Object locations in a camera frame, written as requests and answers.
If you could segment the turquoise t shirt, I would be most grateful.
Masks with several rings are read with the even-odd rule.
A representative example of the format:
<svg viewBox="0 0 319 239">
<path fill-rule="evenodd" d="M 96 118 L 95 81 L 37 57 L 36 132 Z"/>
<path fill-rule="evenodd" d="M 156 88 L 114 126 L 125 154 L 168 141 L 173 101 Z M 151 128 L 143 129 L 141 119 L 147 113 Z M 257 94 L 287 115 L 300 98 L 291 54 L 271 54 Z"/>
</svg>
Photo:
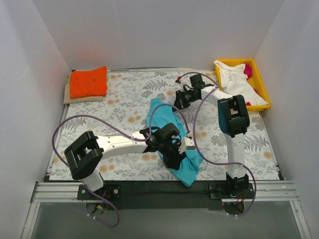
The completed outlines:
<svg viewBox="0 0 319 239">
<path fill-rule="evenodd" d="M 186 136 L 186 128 L 178 115 L 172 111 L 172 107 L 161 106 L 155 111 L 151 126 L 162 128 L 168 123 L 173 123 L 178 128 L 181 137 Z M 202 162 L 203 159 L 196 149 L 187 150 L 186 157 L 181 162 L 179 170 L 171 169 L 171 172 L 186 187 L 190 187 L 196 180 Z"/>
</svg>

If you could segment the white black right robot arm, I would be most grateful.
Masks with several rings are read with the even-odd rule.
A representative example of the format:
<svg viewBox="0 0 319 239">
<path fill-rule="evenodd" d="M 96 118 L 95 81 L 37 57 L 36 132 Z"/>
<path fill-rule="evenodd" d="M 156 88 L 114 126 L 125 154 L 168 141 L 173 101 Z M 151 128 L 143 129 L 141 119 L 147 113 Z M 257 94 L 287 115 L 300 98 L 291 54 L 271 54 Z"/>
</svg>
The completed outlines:
<svg viewBox="0 0 319 239">
<path fill-rule="evenodd" d="M 190 77 L 191 85 L 176 80 L 180 90 L 175 92 L 174 106 L 183 110 L 192 102 L 208 102 L 217 107 L 218 123 L 227 144 L 226 182 L 222 189 L 231 198 L 237 198 L 249 188 L 249 176 L 244 168 L 244 139 L 250 119 L 242 95 L 232 96 L 213 84 L 203 81 L 201 74 Z"/>
</svg>

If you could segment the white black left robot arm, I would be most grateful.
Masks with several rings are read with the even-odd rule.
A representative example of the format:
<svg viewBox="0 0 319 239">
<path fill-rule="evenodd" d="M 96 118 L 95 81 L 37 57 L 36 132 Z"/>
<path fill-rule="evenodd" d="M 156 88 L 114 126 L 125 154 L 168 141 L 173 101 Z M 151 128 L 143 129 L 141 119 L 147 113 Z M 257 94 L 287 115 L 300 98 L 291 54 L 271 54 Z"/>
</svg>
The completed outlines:
<svg viewBox="0 0 319 239">
<path fill-rule="evenodd" d="M 151 127 L 125 136 L 96 136 L 92 131 L 80 135 L 65 151 L 72 179 L 83 182 L 95 199 L 105 196 L 106 187 L 97 170 L 99 162 L 113 156 L 158 151 L 167 168 L 179 170 L 186 150 L 194 148 L 191 137 L 181 137 L 175 125 Z"/>
</svg>

